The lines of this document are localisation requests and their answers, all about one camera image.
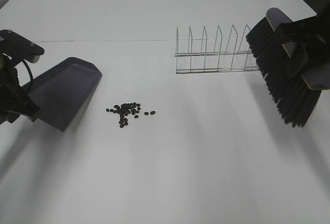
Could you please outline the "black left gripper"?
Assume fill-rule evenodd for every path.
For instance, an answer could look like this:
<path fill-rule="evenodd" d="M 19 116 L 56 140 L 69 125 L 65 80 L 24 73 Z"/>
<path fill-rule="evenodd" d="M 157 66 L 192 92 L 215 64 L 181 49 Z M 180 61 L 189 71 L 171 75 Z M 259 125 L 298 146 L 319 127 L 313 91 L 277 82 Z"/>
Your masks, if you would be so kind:
<path fill-rule="evenodd" d="M 19 97 L 10 86 L 19 88 Z M 1 124 L 5 121 L 13 123 L 20 115 L 26 116 L 31 122 L 38 118 L 38 107 L 19 85 L 18 71 L 10 58 L 1 54 Z"/>

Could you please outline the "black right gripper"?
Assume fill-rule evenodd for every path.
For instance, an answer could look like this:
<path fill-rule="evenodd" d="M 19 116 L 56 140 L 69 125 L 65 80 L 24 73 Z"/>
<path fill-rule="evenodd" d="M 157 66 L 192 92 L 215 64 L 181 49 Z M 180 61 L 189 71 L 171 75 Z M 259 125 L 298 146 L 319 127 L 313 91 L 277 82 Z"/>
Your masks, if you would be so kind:
<path fill-rule="evenodd" d="M 279 24 L 275 39 L 288 42 L 289 79 L 329 81 L 329 2 L 314 17 Z"/>

